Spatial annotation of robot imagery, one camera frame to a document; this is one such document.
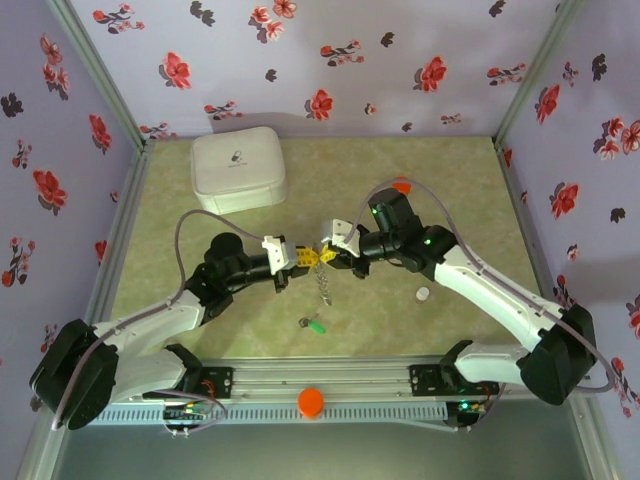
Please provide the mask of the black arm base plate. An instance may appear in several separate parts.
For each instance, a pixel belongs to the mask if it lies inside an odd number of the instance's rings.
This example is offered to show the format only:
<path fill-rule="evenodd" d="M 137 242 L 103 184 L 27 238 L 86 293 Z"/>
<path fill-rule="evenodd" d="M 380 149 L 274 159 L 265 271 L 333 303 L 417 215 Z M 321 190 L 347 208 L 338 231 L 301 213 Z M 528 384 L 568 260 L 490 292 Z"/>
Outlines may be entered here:
<path fill-rule="evenodd" d="M 457 370 L 439 364 L 414 364 L 408 367 L 409 385 L 414 397 L 485 396 L 497 395 L 500 385 L 495 382 L 472 383 Z"/>
<path fill-rule="evenodd" d="M 199 367 L 187 369 L 170 390 L 216 399 L 230 399 L 234 380 L 232 367 Z"/>

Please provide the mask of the small controller circuit board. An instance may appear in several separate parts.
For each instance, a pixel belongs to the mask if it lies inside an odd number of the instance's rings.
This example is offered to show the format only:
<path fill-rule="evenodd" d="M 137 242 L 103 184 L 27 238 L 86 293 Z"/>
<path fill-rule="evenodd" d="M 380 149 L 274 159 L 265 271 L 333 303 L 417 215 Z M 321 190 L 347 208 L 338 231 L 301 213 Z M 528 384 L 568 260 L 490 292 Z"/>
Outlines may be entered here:
<path fill-rule="evenodd" d="M 456 430 L 470 432 L 484 418 L 487 402 L 460 400 L 448 402 L 446 406 L 448 418 L 445 423 Z"/>
<path fill-rule="evenodd" d="M 204 422 L 211 414 L 212 407 L 200 402 L 188 402 L 181 405 L 166 406 L 162 419 L 168 423 L 199 424 Z"/>

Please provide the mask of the grey metal sheet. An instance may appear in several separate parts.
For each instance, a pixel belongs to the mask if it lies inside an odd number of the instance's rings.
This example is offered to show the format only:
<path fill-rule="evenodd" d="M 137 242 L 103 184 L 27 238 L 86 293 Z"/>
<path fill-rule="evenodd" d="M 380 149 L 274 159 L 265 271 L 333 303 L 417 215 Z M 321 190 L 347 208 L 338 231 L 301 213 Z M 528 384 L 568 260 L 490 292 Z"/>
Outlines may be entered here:
<path fill-rule="evenodd" d="M 568 433 L 482 426 L 468 435 L 399 424 L 217 425 L 69 436 L 52 480 L 592 480 Z"/>

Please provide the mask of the white zippered pouch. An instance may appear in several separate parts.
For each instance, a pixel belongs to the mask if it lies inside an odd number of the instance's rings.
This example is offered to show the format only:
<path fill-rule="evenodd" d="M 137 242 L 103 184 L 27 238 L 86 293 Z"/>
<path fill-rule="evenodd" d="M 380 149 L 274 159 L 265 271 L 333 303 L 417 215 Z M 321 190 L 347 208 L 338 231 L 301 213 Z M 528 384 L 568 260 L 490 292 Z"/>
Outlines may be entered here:
<path fill-rule="evenodd" d="M 280 139 L 269 127 L 198 137 L 191 143 L 190 163 L 192 190 L 211 213 L 273 206 L 287 197 Z"/>

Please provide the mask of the orange round button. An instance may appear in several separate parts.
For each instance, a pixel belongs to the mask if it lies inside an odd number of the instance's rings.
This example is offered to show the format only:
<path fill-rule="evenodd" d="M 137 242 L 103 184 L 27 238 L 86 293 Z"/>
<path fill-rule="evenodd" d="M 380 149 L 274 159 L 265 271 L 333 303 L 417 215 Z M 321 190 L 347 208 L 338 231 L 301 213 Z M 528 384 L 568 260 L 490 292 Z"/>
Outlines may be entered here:
<path fill-rule="evenodd" d="M 317 388 L 305 388 L 298 395 L 297 407 L 303 417 L 318 418 L 324 410 L 324 396 Z"/>

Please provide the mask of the aluminium frame post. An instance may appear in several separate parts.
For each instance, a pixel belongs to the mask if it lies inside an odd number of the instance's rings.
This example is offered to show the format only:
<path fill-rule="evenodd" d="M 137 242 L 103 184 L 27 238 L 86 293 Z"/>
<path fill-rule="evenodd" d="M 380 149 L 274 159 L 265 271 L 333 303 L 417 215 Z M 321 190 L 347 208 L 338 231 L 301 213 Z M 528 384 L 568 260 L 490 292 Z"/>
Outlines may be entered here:
<path fill-rule="evenodd" d="M 45 0 L 45 3 L 72 43 L 128 139 L 138 152 L 143 152 L 147 141 L 139 132 L 128 105 L 70 0 Z"/>
<path fill-rule="evenodd" d="M 503 116 L 497 132 L 492 136 L 492 143 L 497 153 L 512 127 L 515 125 L 529 97 L 533 94 L 537 82 L 544 75 L 548 64 L 556 51 L 564 42 L 579 11 L 587 0 L 558 0 L 559 7 L 553 22 L 538 47 L 518 90 Z"/>

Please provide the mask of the aluminium side rail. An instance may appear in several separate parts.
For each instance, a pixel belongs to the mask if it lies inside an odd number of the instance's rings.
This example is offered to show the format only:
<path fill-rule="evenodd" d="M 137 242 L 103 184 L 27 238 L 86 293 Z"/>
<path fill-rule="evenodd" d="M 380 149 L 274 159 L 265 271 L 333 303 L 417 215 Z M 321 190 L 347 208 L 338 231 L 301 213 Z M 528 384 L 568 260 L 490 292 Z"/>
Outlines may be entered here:
<path fill-rule="evenodd" d="M 110 318 L 155 143 L 155 140 L 145 141 L 142 150 L 132 158 L 106 250 L 84 314 L 84 322 L 89 325 Z"/>
<path fill-rule="evenodd" d="M 564 274 L 553 274 L 543 251 L 540 236 L 534 225 L 529 207 L 528 191 L 521 185 L 513 168 L 507 162 L 508 148 L 493 139 L 493 146 L 501 166 L 507 190 L 513 204 L 518 226 L 523 237 L 525 249 L 535 278 L 536 291 L 546 300 L 557 303 L 563 309 L 569 309 L 576 300 L 568 293 L 567 280 Z"/>

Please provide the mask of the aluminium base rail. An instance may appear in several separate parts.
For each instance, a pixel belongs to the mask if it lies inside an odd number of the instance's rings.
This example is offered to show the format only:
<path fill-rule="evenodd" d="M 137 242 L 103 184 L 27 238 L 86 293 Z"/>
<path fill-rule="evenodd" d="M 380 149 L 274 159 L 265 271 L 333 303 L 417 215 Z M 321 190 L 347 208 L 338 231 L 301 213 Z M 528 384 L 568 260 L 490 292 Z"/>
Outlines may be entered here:
<path fill-rule="evenodd" d="M 460 401 L 485 396 L 414 397 L 409 385 L 408 367 L 439 364 L 453 368 L 447 356 L 389 356 L 375 358 L 231 358 L 198 361 L 179 358 L 164 349 L 154 355 L 136 357 L 123 363 L 116 374 L 111 400 L 121 403 L 138 398 L 163 398 L 179 377 L 191 368 L 232 367 L 231 398 L 241 403 L 292 403 L 305 388 L 320 390 L 330 403 L 410 402 L 418 400 Z M 548 375 L 525 384 L 514 359 L 490 346 L 465 360 L 459 373 L 469 382 L 495 382 L 516 397 L 538 398 L 550 405 L 562 404 L 541 390 Z"/>

